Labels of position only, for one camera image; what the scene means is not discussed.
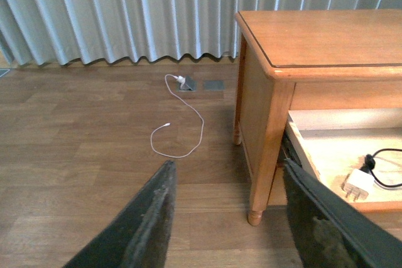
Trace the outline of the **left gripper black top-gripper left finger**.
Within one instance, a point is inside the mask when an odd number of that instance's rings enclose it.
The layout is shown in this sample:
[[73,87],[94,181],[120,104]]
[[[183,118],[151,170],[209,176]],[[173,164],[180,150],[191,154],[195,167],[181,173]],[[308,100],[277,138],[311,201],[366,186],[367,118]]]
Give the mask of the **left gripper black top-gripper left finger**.
[[65,267],[164,267],[177,192],[177,166],[165,161],[113,221]]

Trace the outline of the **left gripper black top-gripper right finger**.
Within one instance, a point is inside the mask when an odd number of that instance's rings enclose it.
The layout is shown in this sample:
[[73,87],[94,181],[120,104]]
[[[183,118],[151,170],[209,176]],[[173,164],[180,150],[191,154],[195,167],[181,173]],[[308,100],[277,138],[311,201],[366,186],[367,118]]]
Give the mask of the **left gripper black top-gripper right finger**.
[[293,160],[283,170],[286,212],[304,267],[401,267],[401,241]]

